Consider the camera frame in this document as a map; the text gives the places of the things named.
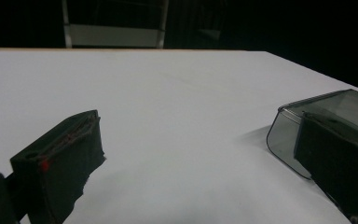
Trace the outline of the clear plastic compartment box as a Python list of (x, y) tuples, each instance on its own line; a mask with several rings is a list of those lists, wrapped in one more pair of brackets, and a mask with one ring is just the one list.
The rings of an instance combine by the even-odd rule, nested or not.
[(310, 173), (295, 159), (296, 139), (305, 112), (338, 119), (358, 131), (358, 91), (344, 90), (283, 105), (267, 135), (270, 152), (302, 177)]

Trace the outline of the white table mat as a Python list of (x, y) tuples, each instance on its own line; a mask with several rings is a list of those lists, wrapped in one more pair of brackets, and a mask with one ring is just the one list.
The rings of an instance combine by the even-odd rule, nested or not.
[(0, 49), (0, 173), (94, 109), (106, 160), (66, 224), (350, 224), (266, 144), (281, 105), (344, 88), (266, 52)]

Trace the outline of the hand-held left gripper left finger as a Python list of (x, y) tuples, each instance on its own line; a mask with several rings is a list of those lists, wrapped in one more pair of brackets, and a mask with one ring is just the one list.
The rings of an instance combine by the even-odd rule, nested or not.
[(63, 120), (10, 159), (16, 217), (28, 217), (32, 224), (62, 224), (104, 161), (98, 112)]

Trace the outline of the white metal stand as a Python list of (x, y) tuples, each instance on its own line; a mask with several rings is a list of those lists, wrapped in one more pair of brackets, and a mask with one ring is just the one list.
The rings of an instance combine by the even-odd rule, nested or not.
[(62, 0), (68, 48), (161, 49), (170, 0)]

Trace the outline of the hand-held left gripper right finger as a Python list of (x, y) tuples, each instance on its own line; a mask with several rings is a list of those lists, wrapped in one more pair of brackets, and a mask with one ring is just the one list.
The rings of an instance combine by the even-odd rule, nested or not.
[(358, 224), (358, 130), (337, 119), (306, 113), (295, 159), (344, 216)]

